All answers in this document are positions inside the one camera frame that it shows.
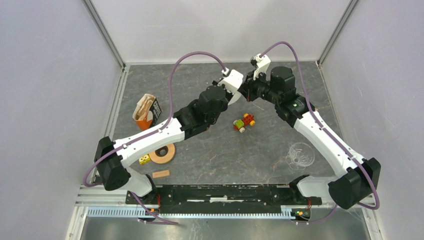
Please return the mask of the white paper coffee filter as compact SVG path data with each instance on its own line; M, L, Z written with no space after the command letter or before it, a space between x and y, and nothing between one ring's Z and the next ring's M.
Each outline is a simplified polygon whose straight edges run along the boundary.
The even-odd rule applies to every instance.
M242 94L239 91L232 93L231 98L228 101L228 105L234 104L241 96L242 96Z

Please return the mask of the orange black coffee filter box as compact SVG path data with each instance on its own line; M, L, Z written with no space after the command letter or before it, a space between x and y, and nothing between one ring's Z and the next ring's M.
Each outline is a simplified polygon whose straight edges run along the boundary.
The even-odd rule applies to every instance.
M154 127L159 120L162 109L156 96L146 93L137 102L132 118L141 131Z

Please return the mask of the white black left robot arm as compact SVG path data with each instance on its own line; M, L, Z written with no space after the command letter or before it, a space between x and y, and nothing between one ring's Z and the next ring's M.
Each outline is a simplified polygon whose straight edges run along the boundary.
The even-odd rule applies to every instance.
M143 155L207 131L239 97L237 90L211 85L170 119L150 129L115 141L108 136L101 138L94 157L100 177L98 184L106 191L127 190L145 204L153 203L157 198L153 181L131 169L131 165Z

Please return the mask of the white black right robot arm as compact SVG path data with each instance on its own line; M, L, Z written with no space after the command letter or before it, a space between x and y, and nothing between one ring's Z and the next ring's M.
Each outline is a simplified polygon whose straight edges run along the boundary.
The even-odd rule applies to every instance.
M266 73L249 72L239 92L252 102L263 99L274 105L277 115L302 134L327 160L333 177L302 176L293 181L289 199L302 204L309 197L330 198L342 209L354 205L377 210L380 199L377 186L381 164L366 159L349 147L321 118L306 95L297 93L292 69L274 67L270 79Z

